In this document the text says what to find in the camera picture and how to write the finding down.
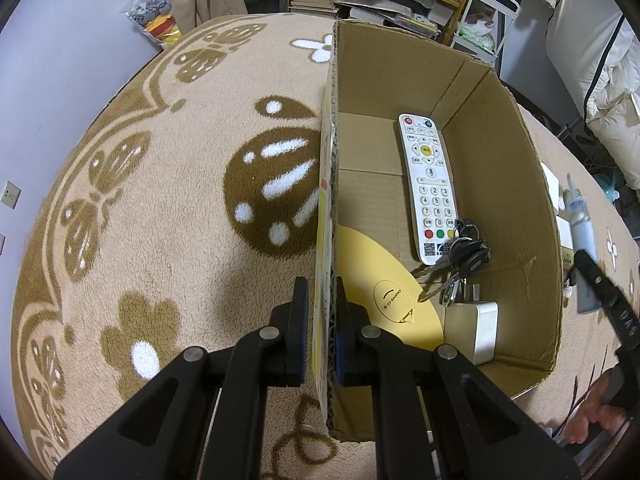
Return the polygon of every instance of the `white flower pattern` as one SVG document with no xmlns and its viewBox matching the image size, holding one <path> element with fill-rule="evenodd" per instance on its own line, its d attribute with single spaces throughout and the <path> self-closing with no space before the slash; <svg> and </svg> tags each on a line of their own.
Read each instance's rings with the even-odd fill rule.
<svg viewBox="0 0 640 480">
<path fill-rule="evenodd" d="M 322 41 L 316 40 L 293 40 L 292 46 L 298 48 L 306 48 L 313 52 L 309 55 L 309 59 L 316 63 L 326 63 L 331 57 L 331 44 L 334 40 L 333 34 L 325 34 Z"/>
</svg>

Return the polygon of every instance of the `beige rug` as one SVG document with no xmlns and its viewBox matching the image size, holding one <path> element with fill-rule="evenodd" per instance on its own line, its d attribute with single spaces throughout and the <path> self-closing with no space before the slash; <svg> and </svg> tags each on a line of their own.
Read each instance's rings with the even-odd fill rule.
<svg viewBox="0 0 640 480">
<path fill-rule="evenodd" d="M 207 22 L 138 74 L 69 156 L 31 235 L 12 322 L 18 417 L 43 473 L 178 352 L 233 345 L 290 298 L 295 276 L 313 287 L 331 30 L 295 14 Z M 525 119 L 558 176 L 572 167 L 586 195 L 599 192 Z M 604 196 L 592 208 L 601 254 L 617 245 L 607 270 L 629 290 L 638 248 Z M 562 420 L 575 381 L 581 394 L 605 352 L 612 362 L 606 322 L 574 310 L 561 374 L 523 401 L 538 422 Z M 271 390 L 263 478 L 375 478 L 373 444 L 326 436 L 307 377 L 302 391 Z"/>
</svg>

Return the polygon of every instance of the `cardboard box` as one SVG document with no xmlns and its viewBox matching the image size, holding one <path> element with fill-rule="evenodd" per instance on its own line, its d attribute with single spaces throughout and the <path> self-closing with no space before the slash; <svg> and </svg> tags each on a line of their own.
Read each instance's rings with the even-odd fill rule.
<svg viewBox="0 0 640 480">
<path fill-rule="evenodd" d="M 543 381 L 558 355 L 562 267 L 545 176 L 522 117 L 493 70 L 411 33 L 343 20 L 322 117 L 312 365 L 335 438 L 372 440 L 369 388 L 335 384 L 335 227 L 357 229 L 409 270 L 414 247 L 398 115 L 442 132 L 459 215 L 492 250 L 471 279 L 498 304 L 494 360 L 480 369 L 510 397 Z"/>
</svg>

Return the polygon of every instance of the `brown floral pattern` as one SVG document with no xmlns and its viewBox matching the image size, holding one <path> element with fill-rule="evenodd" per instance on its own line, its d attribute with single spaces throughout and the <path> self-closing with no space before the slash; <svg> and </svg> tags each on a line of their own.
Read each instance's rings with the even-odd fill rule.
<svg viewBox="0 0 640 480">
<path fill-rule="evenodd" d="M 40 379 L 31 378 L 31 387 L 40 397 L 42 413 L 47 421 L 48 430 L 57 446 L 68 449 L 66 438 L 65 409 L 59 405 L 65 396 L 65 375 L 60 367 L 56 353 L 56 342 L 52 336 L 46 336 L 41 344 L 31 341 L 31 355 L 40 373 Z"/>
<path fill-rule="evenodd" d="M 129 400 L 156 372 L 178 355 L 175 339 L 180 315 L 171 300 L 151 306 L 139 292 L 125 292 L 118 301 L 120 327 L 108 326 L 100 333 L 104 360 L 120 372 L 118 392 Z M 136 362 L 142 363 L 144 370 Z"/>
<path fill-rule="evenodd" d="M 229 52 L 235 52 L 254 35 L 266 27 L 264 23 L 239 25 L 220 34 L 212 32 L 204 37 L 210 43 L 207 48 L 197 48 L 184 52 L 174 59 L 180 66 L 175 75 L 183 83 L 191 83 L 204 76 L 209 70 L 219 65 Z"/>
<path fill-rule="evenodd" d="M 65 269 L 72 282 L 79 282 L 91 270 L 98 251 L 98 233 L 106 229 L 109 207 L 122 195 L 122 190 L 116 188 L 145 156 L 150 137 L 150 132 L 139 132 L 119 142 L 108 156 L 103 150 L 96 152 L 89 161 L 88 173 L 89 182 L 97 192 L 89 194 L 90 200 L 72 200 L 62 210 L 60 225 L 66 227 Z M 98 224 L 97 203 L 100 201 L 102 221 Z"/>
</svg>

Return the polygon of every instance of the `butterfly pattern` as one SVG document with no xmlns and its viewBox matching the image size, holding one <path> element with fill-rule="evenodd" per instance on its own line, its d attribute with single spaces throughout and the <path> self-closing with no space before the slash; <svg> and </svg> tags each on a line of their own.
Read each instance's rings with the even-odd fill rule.
<svg viewBox="0 0 640 480">
<path fill-rule="evenodd" d="M 138 132 L 121 140 L 106 155 L 99 150 L 89 162 L 89 199 L 72 200 L 62 210 L 66 228 L 64 260 L 69 279 L 77 283 L 89 270 L 98 251 L 98 236 L 109 223 L 109 208 L 122 196 L 120 184 L 136 169 L 148 150 L 151 132 Z"/>
</svg>

